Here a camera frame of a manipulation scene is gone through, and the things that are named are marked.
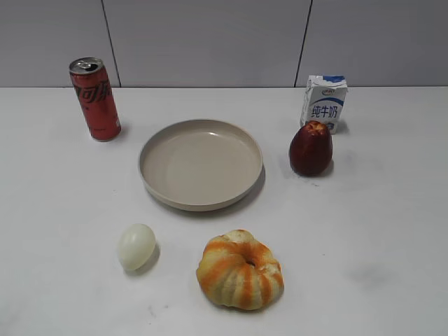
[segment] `apple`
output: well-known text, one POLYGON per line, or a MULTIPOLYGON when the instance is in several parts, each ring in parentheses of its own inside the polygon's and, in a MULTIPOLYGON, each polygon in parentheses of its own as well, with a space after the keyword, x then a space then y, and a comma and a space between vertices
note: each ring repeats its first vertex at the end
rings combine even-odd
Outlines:
POLYGON ((328 127, 319 121, 310 121, 294 136, 289 147, 293 170, 305 176, 319 175, 330 164, 333 143, 328 127))

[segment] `plate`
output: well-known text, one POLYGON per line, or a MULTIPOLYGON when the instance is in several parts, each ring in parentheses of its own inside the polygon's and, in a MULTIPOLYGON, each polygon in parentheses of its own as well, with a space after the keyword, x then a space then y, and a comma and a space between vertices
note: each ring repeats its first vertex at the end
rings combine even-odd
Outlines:
POLYGON ((210 211, 243 198, 263 169, 256 140, 219 120, 188 120, 151 137, 139 158, 148 192, 171 207, 210 211))

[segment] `pastry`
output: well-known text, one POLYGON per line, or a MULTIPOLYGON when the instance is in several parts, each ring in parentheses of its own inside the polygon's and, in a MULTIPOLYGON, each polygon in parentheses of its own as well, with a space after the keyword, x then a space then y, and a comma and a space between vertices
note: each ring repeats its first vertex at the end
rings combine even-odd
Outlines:
POLYGON ((196 276, 210 301, 246 310, 268 305, 284 289, 279 262, 245 230, 210 240, 196 276))

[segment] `coca-cola can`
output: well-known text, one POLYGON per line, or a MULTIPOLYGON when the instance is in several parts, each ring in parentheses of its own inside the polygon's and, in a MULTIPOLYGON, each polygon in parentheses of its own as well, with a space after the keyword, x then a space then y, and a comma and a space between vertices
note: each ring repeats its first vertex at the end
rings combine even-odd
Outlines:
POLYGON ((99 141, 116 137, 121 126, 103 61, 95 57, 75 59, 69 71, 92 137, 99 141))

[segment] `white milk carton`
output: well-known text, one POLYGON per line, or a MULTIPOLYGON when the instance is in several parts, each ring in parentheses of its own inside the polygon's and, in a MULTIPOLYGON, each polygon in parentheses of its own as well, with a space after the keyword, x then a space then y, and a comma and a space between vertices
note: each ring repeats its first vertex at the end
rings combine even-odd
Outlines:
POLYGON ((343 76, 309 76, 300 126, 317 120, 326 124, 331 134, 336 133, 347 90, 343 76))

